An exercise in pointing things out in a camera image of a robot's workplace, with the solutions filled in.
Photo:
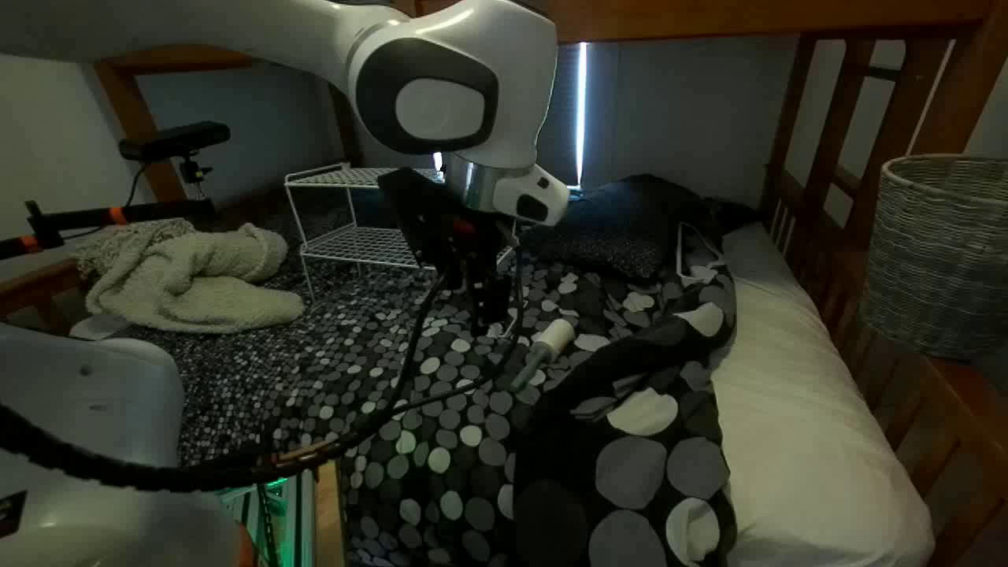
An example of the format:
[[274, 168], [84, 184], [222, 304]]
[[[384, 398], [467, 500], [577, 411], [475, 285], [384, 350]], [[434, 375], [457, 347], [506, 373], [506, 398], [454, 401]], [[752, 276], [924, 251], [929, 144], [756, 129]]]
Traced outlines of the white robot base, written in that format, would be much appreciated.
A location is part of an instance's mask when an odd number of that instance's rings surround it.
[[182, 379], [145, 342], [0, 329], [0, 567], [250, 567], [178, 463]]

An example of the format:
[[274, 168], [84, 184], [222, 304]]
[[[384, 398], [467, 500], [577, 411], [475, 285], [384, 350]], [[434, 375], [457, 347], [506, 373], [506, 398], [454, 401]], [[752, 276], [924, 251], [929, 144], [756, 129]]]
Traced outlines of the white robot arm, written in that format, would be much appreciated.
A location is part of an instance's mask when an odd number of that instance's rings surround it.
[[513, 307], [519, 224], [551, 226], [570, 192], [540, 164], [558, 30], [519, 0], [423, 16], [343, 0], [0, 0], [0, 52], [94, 63], [217, 48], [309, 74], [388, 148], [438, 168], [378, 179], [420, 263], [489, 329]]

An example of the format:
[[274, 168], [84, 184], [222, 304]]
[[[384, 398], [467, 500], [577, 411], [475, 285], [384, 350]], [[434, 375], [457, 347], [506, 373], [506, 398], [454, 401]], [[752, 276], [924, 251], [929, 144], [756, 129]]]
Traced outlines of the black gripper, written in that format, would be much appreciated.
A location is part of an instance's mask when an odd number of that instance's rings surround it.
[[513, 298], [513, 274], [499, 264], [499, 256], [509, 250], [505, 221], [469, 212], [457, 192], [413, 168], [384, 174], [378, 192], [416, 263], [433, 264], [450, 288], [467, 288], [469, 335], [482, 337], [489, 321], [505, 321]]

